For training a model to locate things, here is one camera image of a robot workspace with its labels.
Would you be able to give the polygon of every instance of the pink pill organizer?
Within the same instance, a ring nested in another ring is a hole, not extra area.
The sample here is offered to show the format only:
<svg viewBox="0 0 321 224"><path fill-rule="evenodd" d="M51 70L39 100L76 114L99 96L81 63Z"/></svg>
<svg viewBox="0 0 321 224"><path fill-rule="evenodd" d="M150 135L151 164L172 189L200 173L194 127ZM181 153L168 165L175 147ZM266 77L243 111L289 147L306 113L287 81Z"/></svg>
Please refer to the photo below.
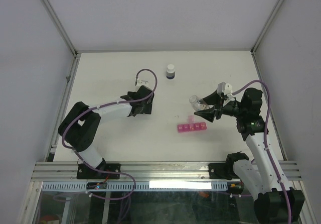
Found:
<svg viewBox="0 0 321 224"><path fill-rule="evenodd" d="M179 133L191 132L191 131L199 131L199 130L206 130L207 129L205 122L194 123L194 117L193 116L189 116L188 121L189 121L188 124L177 125L177 130L178 130Z"/></svg>

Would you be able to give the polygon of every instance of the clear plastic vial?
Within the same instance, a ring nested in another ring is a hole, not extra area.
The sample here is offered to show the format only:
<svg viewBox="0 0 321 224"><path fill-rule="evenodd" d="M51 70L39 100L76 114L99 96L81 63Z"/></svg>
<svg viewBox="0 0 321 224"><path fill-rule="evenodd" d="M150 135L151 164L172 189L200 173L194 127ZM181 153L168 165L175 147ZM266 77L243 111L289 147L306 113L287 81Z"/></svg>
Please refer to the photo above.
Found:
<svg viewBox="0 0 321 224"><path fill-rule="evenodd" d="M190 97L190 103L195 111L201 111L210 108L202 98L199 98L196 95Z"/></svg>

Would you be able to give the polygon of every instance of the wire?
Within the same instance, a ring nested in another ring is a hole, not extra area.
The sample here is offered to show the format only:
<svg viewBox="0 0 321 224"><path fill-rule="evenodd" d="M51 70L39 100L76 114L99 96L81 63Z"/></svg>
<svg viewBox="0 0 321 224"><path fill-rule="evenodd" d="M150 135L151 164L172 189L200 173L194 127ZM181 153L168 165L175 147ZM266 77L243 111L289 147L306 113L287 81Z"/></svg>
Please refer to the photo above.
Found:
<svg viewBox="0 0 321 224"><path fill-rule="evenodd" d="M143 97L143 98L141 98L141 99L137 99L137 100L129 100L129 101L126 101L126 100L125 100L125 101L119 101L119 102L109 102L109 103L105 103L105 104L103 104L103 105L101 105L101 106L95 106L95 107L89 108L88 110L86 110L86 111L84 111L83 113L81 113L78 117L76 117L76 118L66 127L64 133L62 134L62 140L61 140L62 145L63 145L65 148L67 148L67 149L72 149L72 150L75 152L75 154L78 156L78 158L79 158L89 169L94 170L94 171L97 171L97 172L99 172L99 173L125 175L125 176L129 177L130 179L132 179L133 182L134 182L133 189L132 189L127 195L125 195L125 196L123 196L123 197L107 198L107 197L102 197L102 196L99 196L99 195L95 195L95 194L93 194L93 193L90 192L90 194L91 194L92 196L95 196L95 197L97 197L97 198L104 199L104 200L122 200L122 199L125 199L125 198L127 198L128 196L130 196L130 195L134 192L134 190L136 189L136 181L135 181L134 177L132 177L131 175L126 174L126 173L98 170L98 169L92 167L92 166L89 165L86 161L84 161L84 159L79 155L79 153L78 153L73 147L66 145L66 143L65 143L66 135L67 135L68 131L70 130L70 128L71 128L81 117L83 117L84 115L86 115L86 114L87 114L88 112L90 112L90 111L96 110L96 109L98 109L98 108L104 108L104 107L112 106L112 105L119 104L119 103L141 102L141 101L144 101L144 100L146 100L146 99L151 98L151 97L153 96L156 88L157 88L157 76L156 76L156 74L155 74L152 70L147 69L147 68L144 68L144 69L141 69L140 71L138 71L138 73L136 74L136 81L137 81L137 79L138 79L138 75L139 75L141 72L143 72L143 71L148 71L148 72L152 73L152 75L153 75L154 78L155 78L155 86L154 86L154 89L151 91L151 93L150 93L149 95L147 95L146 97Z"/></svg>
<svg viewBox="0 0 321 224"><path fill-rule="evenodd" d="M282 180L281 178L281 175L280 175L280 172L278 171L277 167L276 167L276 164L273 160L273 157L271 155L271 152L268 148L268 143L267 143L267 122L269 120L269 116L270 116L270 112L271 112L271 98L270 98L270 91L269 91L269 88L267 87L267 85L265 84L265 82L261 81L261 80L253 80L251 82L249 82L248 84L246 84L244 87L242 87L240 90L237 90L235 92L233 92L233 95L237 95L239 94L240 92L242 92L243 90L245 90L248 86L254 84L254 83L261 83L262 86L264 86L265 90L266 90L266 94L267 94L267 113L266 113L266 119L265 119L265 126L264 126L264 146L266 149L266 153L271 161L271 164L273 166L273 169L275 171L275 174L276 174L276 177L277 179L280 181ZM291 224L291 205L290 205L290 201L289 201L289 197L287 195L287 192L286 192L286 189L285 189L285 186L282 182L280 182L280 186L282 188L282 191L284 193L284 198L285 198L285 201L286 201L286 206L287 206L287 214L288 214L288 217L287 217L287 223L288 224Z"/></svg>
<svg viewBox="0 0 321 224"><path fill-rule="evenodd" d="M109 174L107 175L106 179L103 181L103 183L105 183L108 179L109 179Z"/></svg>
<svg viewBox="0 0 321 224"><path fill-rule="evenodd" d="M120 204L120 211L119 211L119 215L118 215L118 219L117 219L117 224L120 224L122 220L124 220L130 210L130 205L131 205L131 197L129 196L127 198L127 202L125 203L125 205L123 206L123 201L124 200L121 200L121 204Z"/></svg>

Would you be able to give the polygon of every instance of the white wall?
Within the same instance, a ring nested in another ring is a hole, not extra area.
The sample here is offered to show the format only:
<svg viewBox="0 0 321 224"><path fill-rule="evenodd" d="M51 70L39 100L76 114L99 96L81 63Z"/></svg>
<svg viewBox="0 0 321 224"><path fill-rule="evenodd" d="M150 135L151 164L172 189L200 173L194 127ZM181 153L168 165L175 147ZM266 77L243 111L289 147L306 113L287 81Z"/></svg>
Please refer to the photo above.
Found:
<svg viewBox="0 0 321 224"><path fill-rule="evenodd" d="M49 0L77 50L250 50L277 0Z"/></svg>
<svg viewBox="0 0 321 224"><path fill-rule="evenodd" d="M40 0L0 0L0 219L17 220L44 157L71 53Z"/></svg>
<svg viewBox="0 0 321 224"><path fill-rule="evenodd" d="M286 0L257 51L281 141L321 221L321 0Z"/></svg>

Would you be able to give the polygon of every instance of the glass vial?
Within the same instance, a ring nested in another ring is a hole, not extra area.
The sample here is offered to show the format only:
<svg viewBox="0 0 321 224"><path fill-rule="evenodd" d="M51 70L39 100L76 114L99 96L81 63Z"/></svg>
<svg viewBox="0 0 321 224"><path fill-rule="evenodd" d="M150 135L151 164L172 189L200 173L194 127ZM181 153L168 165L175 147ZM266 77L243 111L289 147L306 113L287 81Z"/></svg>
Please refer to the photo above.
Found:
<svg viewBox="0 0 321 224"><path fill-rule="evenodd" d="M201 111L210 108L202 98L199 98L196 95L190 97L190 103L195 111Z"/></svg>
<svg viewBox="0 0 321 224"><path fill-rule="evenodd" d="M166 77L168 79L173 79L175 77L175 66L173 64L167 65Z"/></svg>

